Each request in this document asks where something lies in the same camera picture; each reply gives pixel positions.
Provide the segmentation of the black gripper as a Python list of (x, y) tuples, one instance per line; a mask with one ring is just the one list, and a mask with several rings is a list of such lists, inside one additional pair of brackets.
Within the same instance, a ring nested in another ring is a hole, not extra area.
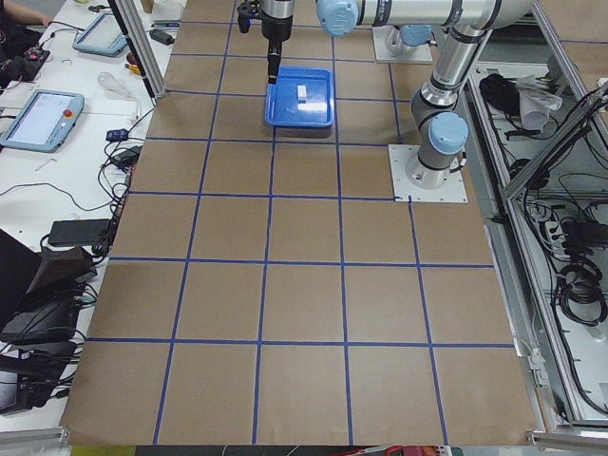
[(294, 0), (243, 1), (237, 7), (237, 24), (241, 33), (248, 33), (254, 20), (261, 22), (262, 35), (269, 44), (269, 85), (275, 85), (277, 82), (282, 44), (291, 37), (294, 11)]

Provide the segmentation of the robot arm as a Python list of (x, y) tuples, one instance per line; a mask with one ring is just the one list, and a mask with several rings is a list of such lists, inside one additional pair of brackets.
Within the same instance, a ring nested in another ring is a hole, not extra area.
[(431, 25), (392, 25), (388, 28), (385, 47), (391, 58), (410, 56), (420, 46), (426, 45), (431, 35)]
[(421, 144), (406, 172), (416, 186), (435, 190), (454, 172), (452, 162), (464, 154), (468, 126), (455, 112), (472, 65), (495, 29), (522, 18), (529, 1), (318, 1), (316, 16), (323, 30), (342, 37), (359, 26), (384, 34), (383, 49), (391, 59), (404, 59), (434, 42), (440, 30), (440, 53), (428, 79), (410, 107)]

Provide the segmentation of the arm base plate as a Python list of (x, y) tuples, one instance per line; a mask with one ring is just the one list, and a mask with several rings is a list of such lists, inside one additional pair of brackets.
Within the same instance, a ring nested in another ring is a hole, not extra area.
[(418, 145), (390, 144), (389, 164), (396, 201), (467, 203), (462, 171), (456, 158), (446, 170), (426, 169), (418, 157)]
[(372, 29), (375, 61), (430, 65), (430, 25), (383, 26)]

